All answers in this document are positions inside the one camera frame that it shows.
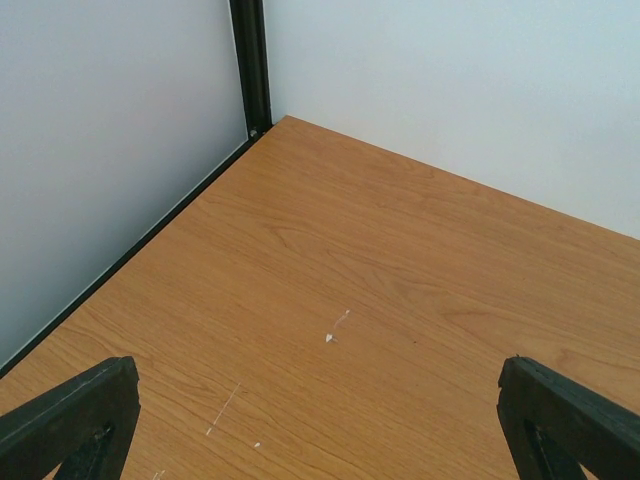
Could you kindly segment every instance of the white paint mark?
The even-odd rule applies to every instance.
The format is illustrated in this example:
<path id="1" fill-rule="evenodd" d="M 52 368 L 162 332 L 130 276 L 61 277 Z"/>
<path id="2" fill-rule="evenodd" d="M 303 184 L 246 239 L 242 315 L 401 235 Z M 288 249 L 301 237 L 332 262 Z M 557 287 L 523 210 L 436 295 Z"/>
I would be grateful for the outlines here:
<path id="1" fill-rule="evenodd" d="M 224 411 L 227 409 L 227 407 L 229 406 L 229 403 L 231 402 L 231 399 L 235 396 L 236 392 L 238 391 L 238 389 L 240 388 L 240 382 L 238 382 L 238 385 L 236 385 L 236 388 L 233 389 L 233 392 L 231 392 L 231 396 L 228 398 L 228 400 L 226 401 L 226 403 L 224 404 L 224 406 L 222 407 L 222 410 L 220 410 L 220 413 L 218 413 L 218 416 L 216 417 L 216 419 L 213 421 L 213 425 L 211 425 L 211 427 L 209 427 L 209 430 L 207 430 L 207 436 L 211 433 L 211 430 L 213 430 L 213 427 L 216 426 L 216 424 L 218 423 L 218 420 L 220 420 L 220 417 L 222 416 L 222 414 L 224 413 Z"/>
<path id="2" fill-rule="evenodd" d="M 346 318 L 349 316 L 350 313 L 351 313 L 351 309 L 347 309 L 347 311 L 344 312 L 342 316 L 336 321 L 336 323 L 333 325 L 334 332 L 336 331 L 336 328 L 338 328 L 338 325 L 340 325 L 340 323 L 342 323 L 343 320 L 346 320 Z M 324 341 L 326 343 L 337 342 L 338 339 L 334 336 L 333 333 L 327 333 L 327 336 L 325 337 Z"/>
<path id="3" fill-rule="evenodd" d="M 338 319 L 338 321 L 335 323 L 335 325 L 333 326 L 333 329 L 335 330 L 336 328 L 338 328 L 338 325 L 340 325 L 340 323 L 343 320 L 346 320 L 346 318 L 349 316 L 350 313 L 351 313 L 351 309 L 347 309 L 347 311 L 344 312 L 342 316 Z"/>

